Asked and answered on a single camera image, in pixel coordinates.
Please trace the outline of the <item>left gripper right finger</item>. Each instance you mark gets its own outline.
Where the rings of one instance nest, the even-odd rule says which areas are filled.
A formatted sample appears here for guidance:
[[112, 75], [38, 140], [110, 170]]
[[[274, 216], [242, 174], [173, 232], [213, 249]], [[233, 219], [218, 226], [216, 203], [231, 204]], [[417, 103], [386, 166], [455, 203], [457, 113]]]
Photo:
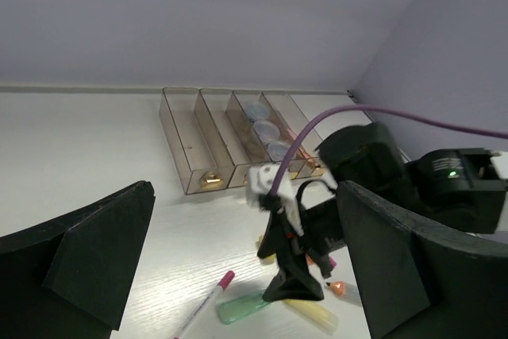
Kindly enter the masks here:
[[507, 246], [396, 206], [353, 182], [337, 205], [373, 338], [505, 338]]

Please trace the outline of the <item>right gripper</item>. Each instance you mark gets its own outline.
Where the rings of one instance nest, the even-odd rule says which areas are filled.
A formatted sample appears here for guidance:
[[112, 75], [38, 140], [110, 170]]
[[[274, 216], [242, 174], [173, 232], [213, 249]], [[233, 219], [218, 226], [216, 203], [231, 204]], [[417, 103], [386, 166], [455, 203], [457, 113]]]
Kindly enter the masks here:
[[294, 190], [301, 198], [300, 217], [304, 227], [303, 237], [286, 239], [289, 224], [285, 215], [270, 213], [267, 228], [257, 249], [257, 257], [266, 260], [274, 257], [279, 271], [263, 293], [265, 302], [285, 299], [322, 301], [324, 293], [320, 283], [310, 274], [306, 255], [310, 256], [323, 279], [332, 275], [330, 253], [345, 246], [344, 230], [339, 218], [337, 200], [332, 197], [310, 208], [304, 207], [302, 196], [312, 180]]

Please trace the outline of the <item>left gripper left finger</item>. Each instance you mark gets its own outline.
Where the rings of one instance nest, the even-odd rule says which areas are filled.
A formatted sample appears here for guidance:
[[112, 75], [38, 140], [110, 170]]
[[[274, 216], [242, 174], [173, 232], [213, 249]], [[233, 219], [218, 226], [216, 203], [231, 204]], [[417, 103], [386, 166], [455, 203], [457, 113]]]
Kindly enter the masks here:
[[152, 218], [139, 181], [1, 239], [3, 338], [108, 338], [119, 330]]

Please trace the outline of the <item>pink marker pen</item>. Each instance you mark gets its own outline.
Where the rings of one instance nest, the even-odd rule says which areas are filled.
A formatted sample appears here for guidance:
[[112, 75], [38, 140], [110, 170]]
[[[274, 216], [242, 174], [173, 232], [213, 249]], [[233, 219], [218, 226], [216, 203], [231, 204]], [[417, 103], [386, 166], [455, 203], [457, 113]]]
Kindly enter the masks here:
[[228, 270], [222, 278], [217, 282], [214, 288], [206, 295], [203, 301], [196, 307], [192, 313], [185, 319], [183, 324], [177, 329], [175, 334], [173, 335], [174, 339], [183, 339], [188, 338], [193, 326], [197, 323], [200, 316], [208, 311], [209, 308], [217, 299], [221, 296], [221, 294], [228, 288], [233, 279], [235, 278], [235, 272], [233, 270]]
[[332, 266], [332, 269], [334, 269], [337, 266], [337, 262], [332, 257], [329, 257], [329, 262]]

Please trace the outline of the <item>orange clear highlighter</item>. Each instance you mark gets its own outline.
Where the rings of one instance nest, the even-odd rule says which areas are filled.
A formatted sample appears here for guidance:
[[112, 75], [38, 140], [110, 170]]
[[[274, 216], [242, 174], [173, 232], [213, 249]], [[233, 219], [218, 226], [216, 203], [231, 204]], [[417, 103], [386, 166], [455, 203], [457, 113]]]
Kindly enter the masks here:
[[345, 281], [326, 282], [325, 285], [339, 299], [356, 306], [362, 306], [360, 292], [356, 285]]

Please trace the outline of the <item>green correction tape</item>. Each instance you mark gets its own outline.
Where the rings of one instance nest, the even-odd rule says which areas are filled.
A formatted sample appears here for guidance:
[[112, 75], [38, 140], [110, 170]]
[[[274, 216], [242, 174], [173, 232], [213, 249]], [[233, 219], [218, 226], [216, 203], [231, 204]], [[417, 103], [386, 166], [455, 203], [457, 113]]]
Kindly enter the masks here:
[[271, 304], [264, 300], [263, 294], [264, 291], [256, 291], [220, 303], [216, 308], [218, 320], [223, 325], [231, 325], [260, 312]]

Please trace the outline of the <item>clear jar of paper clips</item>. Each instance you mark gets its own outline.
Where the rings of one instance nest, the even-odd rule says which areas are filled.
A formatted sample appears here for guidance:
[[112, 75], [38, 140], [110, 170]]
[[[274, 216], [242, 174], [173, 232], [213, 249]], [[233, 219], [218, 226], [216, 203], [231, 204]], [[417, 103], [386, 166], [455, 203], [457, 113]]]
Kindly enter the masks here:
[[279, 127], [269, 120], [257, 120], [253, 123], [252, 127], [264, 144], [277, 141], [280, 138]]

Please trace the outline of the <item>orange highlighter cap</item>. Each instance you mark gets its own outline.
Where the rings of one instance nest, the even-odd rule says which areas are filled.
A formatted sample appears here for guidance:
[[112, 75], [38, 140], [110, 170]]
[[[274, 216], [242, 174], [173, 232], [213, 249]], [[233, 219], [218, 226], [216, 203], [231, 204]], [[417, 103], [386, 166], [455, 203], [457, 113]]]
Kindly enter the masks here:
[[308, 266], [314, 265], [314, 261], [308, 255], [306, 255], [306, 263]]

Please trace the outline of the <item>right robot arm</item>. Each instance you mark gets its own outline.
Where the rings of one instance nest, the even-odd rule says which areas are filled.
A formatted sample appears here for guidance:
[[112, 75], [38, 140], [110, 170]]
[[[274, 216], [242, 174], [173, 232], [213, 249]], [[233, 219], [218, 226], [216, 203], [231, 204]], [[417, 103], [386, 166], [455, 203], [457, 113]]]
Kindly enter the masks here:
[[[336, 183], [353, 181], [379, 197], [423, 217], [467, 233], [492, 234], [506, 200], [507, 181], [483, 148], [439, 149], [404, 162], [382, 123], [337, 130], [317, 147]], [[311, 259], [324, 278], [331, 276], [329, 254], [346, 245], [337, 198], [305, 208], [304, 182], [290, 193], [262, 193], [260, 208], [270, 214], [258, 257], [275, 255], [279, 273], [263, 294], [266, 302], [284, 299], [321, 301], [323, 291], [310, 274]]]

